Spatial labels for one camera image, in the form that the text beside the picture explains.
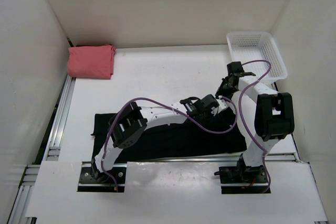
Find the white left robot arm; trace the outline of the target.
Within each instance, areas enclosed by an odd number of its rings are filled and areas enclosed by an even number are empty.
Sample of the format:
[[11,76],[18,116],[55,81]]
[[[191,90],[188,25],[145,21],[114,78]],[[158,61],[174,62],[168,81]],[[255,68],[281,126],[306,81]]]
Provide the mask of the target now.
[[190,97],[170,105],[143,98],[143,101],[152,103],[152,106],[139,106],[139,100],[135,98],[127,102],[110,119],[106,133],[97,129],[93,131],[94,135],[103,137],[101,149],[94,152],[91,161],[91,174],[98,182],[108,179],[115,181],[111,170],[118,155],[123,149],[136,145],[144,132],[153,128],[194,124],[209,134],[225,134],[232,130],[231,127],[221,131],[206,127],[207,123],[229,108],[227,98],[216,98],[209,94],[202,99]]

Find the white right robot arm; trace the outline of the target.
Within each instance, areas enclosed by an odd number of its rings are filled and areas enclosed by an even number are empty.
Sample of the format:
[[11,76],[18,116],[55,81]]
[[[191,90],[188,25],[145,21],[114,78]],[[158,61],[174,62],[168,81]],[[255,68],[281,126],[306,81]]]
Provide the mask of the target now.
[[[230,98],[240,92],[238,112],[243,126],[252,142],[241,154],[235,167],[221,167],[217,174],[228,183],[247,183],[262,176],[261,183],[269,181],[265,159],[271,149],[287,135],[293,133],[295,120],[292,96],[288,92],[278,92],[261,82],[252,72],[243,69],[240,61],[227,65],[228,76],[216,91],[216,96]],[[249,129],[242,109],[242,98],[247,95],[256,104],[254,128]]]

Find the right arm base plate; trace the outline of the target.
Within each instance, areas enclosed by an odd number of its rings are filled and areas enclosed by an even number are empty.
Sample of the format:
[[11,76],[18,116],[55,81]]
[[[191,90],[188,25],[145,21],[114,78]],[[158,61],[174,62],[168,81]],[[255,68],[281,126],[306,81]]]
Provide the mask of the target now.
[[268,176],[263,166],[241,172],[238,167],[222,166],[214,173],[220,179],[223,195],[270,194]]

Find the pink t-shirt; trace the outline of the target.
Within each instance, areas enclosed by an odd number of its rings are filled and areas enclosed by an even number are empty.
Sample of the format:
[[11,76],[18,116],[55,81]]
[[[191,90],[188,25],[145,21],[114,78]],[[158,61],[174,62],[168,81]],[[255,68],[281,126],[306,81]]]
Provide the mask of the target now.
[[73,78],[110,80],[113,75],[112,45],[70,47],[67,74]]

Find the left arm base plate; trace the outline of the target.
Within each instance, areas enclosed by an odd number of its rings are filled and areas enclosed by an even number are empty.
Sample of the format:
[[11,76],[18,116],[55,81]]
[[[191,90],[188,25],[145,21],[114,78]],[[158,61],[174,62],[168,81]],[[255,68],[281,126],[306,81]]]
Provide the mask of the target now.
[[113,169],[100,173],[90,162],[82,162],[78,180],[78,192],[123,193],[127,164],[115,164]]

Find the black t-shirt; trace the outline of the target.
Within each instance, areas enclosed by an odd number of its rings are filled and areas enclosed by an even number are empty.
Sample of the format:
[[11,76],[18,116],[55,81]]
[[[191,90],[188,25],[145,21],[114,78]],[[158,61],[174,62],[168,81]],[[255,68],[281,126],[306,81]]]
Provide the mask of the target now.
[[[92,158],[102,149],[110,126],[109,121],[115,115],[116,113],[95,114]],[[230,128],[234,120],[235,114],[229,108],[212,118],[204,126],[209,130],[219,132]],[[123,149],[115,162],[230,154],[243,152],[246,149],[245,137],[237,125],[226,134],[211,134],[188,121],[184,124],[162,125],[146,130],[133,146]]]

